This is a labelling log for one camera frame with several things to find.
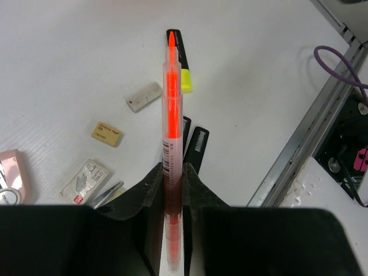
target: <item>black object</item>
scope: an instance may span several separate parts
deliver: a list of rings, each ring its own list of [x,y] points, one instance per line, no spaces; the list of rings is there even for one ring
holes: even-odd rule
[[[188,140],[190,125],[191,125],[191,119],[183,116],[183,154],[185,152],[185,145]]]
[[[186,150],[184,163],[192,164],[197,174],[200,173],[203,156],[205,155],[209,131],[200,126],[194,128],[188,149]]]
[[[183,167],[184,270],[205,275],[362,275],[327,211],[232,208]],[[0,275],[158,275],[163,170],[97,210],[1,206]]]
[[[189,70],[189,65],[188,65],[188,61],[186,59],[182,34],[181,34],[180,30],[177,30],[177,29],[167,30],[166,31],[167,43],[168,43],[168,37],[170,36],[171,32],[173,32],[174,36],[175,36],[175,46],[178,48],[179,62],[182,65],[182,69],[188,69]]]
[[[362,163],[366,161],[366,157],[359,156],[358,152],[368,146],[368,112],[359,111],[359,105],[361,109],[363,102],[360,95],[352,94],[348,97],[316,154],[316,160],[335,181],[342,184],[342,188],[351,198],[356,198],[355,193],[344,180],[354,179],[355,182],[351,184],[354,189],[359,189],[365,171],[356,170],[354,162],[356,158],[361,158]],[[330,160],[339,160],[340,170],[331,170]]]

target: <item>pen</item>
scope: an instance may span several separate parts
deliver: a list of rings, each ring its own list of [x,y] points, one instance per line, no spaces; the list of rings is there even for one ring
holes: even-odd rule
[[[170,33],[168,40],[163,73],[162,136],[166,247],[169,270],[175,272],[179,269],[181,249],[183,96],[181,93],[181,64],[173,32]]]

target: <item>red label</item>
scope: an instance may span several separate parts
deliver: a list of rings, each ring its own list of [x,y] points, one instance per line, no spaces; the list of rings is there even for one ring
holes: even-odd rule
[[[81,196],[76,196],[75,198],[74,198],[74,200],[73,200],[75,203],[77,203],[77,204],[80,204],[82,201],[83,201],[83,197],[81,197]]]

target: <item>highlighter pen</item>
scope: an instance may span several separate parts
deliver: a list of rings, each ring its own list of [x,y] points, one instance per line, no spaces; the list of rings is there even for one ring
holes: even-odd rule
[[[191,84],[191,77],[189,71],[188,61],[186,59],[185,49],[183,38],[180,30],[177,29],[169,29],[166,31],[167,42],[170,37],[170,33],[174,33],[175,46],[178,48],[179,52],[179,62],[182,65],[181,71],[181,84],[182,84],[182,92],[191,92],[193,91],[193,85]]]
[[[173,32],[168,40],[163,74],[162,140],[166,248],[169,270],[176,272],[179,270],[182,233],[183,95],[181,64]]]

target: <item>barcode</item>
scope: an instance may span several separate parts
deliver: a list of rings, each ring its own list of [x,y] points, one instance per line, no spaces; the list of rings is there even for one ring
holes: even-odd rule
[[[169,182],[170,181],[170,156],[169,156],[169,144],[165,141],[162,142],[163,147],[162,147],[162,151],[163,151],[163,178],[165,181]]]
[[[197,142],[195,144],[195,148],[194,148],[195,151],[201,152],[203,138],[205,137],[205,135],[206,135],[205,132],[203,132],[203,131],[200,132],[200,135],[198,137],[198,140],[197,140]]]

